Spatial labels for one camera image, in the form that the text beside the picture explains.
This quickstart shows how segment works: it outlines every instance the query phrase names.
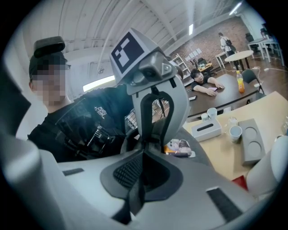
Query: bottle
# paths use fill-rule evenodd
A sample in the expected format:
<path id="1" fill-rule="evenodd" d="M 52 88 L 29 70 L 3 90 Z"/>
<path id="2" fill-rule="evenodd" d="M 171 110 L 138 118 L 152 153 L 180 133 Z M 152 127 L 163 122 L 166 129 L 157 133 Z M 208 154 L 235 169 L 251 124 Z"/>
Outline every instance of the bottle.
<path id="1" fill-rule="evenodd" d="M 245 92 L 244 83 L 243 83 L 243 77 L 240 74 L 239 70 L 237 70 L 236 73 L 237 73 L 236 78 L 237 78 L 237 81 L 238 81 L 239 92 L 243 93 L 243 92 Z"/>

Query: white mug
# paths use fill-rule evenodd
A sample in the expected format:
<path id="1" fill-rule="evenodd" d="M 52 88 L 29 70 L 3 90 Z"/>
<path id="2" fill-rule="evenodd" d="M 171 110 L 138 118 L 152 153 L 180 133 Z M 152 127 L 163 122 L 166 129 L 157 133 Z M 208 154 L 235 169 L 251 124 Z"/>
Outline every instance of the white mug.
<path id="1" fill-rule="evenodd" d="M 217 117 L 217 109 L 215 109 L 215 108 L 208 109 L 207 113 L 208 113 L 208 116 L 210 117 L 210 119 Z"/>
<path id="2" fill-rule="evenodd" d="M 237 141 L 239 140 L 239 138 L 241 137 L 242 134 L 242 129 L 240 126 L 232 126 L 229 130 L 229 136 L 230 136 L 230 140 L 232 143 L 237 143 Z"/>

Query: black cap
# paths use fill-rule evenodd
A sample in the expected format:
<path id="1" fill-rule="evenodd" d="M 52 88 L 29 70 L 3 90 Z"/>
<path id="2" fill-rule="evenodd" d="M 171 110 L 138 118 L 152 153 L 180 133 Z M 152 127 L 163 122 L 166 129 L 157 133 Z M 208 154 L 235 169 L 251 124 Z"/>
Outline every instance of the black cap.
<path id="1" fill-rule="evenodd" d="M 29 64 L 29 77 L 31 79 L 33 74 L 37 73 L 37 70 L 48 69 L 49 65 L 65 65 L 67 60 L 62 52 L 56 52 L 44 55 L 36 58 L 34 55 L 30 59 Z"/>

